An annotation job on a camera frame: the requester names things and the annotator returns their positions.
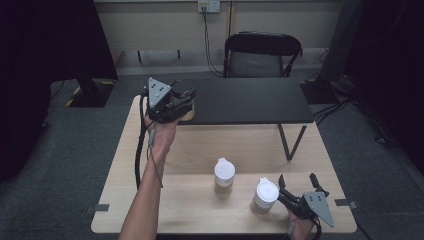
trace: black chair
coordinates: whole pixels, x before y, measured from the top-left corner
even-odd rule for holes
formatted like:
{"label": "black chair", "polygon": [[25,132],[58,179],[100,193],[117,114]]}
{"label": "black chair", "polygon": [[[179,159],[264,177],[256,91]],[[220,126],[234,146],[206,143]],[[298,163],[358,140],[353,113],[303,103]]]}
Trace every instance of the black chair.
{"label": "black chair", "polygon": [[[225,42],[224,77],[288,77],[302,50],[289,35],[239,32]],[[283,66],[283,56],[291,56]]]}

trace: white cup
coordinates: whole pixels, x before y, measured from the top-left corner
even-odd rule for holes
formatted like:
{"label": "white cup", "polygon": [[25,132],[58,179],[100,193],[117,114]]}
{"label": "white cup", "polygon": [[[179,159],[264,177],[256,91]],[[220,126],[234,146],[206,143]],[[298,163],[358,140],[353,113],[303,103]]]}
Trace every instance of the white cup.
{"label": "white cup", "polygon": [[260,178],[250,205],[251,210],[258,215],[269,212],[279,195],[277,186],[267,178]]}
{"label": "white cup", "polygon": [[215,183],[217,187],[228,188],[233,184],[236,168],[225,158],[218,159],[215,165]]}

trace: gray carpet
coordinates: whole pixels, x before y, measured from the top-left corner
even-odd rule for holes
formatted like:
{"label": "gray carpet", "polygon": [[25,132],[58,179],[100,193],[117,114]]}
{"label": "gray carpet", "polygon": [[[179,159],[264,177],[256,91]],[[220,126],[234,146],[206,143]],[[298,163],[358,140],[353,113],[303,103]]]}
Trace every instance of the gray carpet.
{"label": "gray carpet", "polygon": [[[314,70],[293,70],[300,81]],[[0,183],[0,239],[117,239],[117,234],[91,231],[92,208],[103,185],[141,79],[214,78],[185,73],[121,76],[105,108],[68,108],[76,81],[52,85],[48,126],[21,174]],[[313,112],[324,105],[311,105]],[[423,239],[424,193],[405,168],[408,159],[399,148],[374,141],[378,134],[358,106],[326,118],[320,125],[324,143],[358,223],[371,239]],[[158,239],[252,239],[243,236],[159,236]],[[279,239],[281,236],[256,236]],[[367,239],[352,234],[323,234],[322,239]]]}

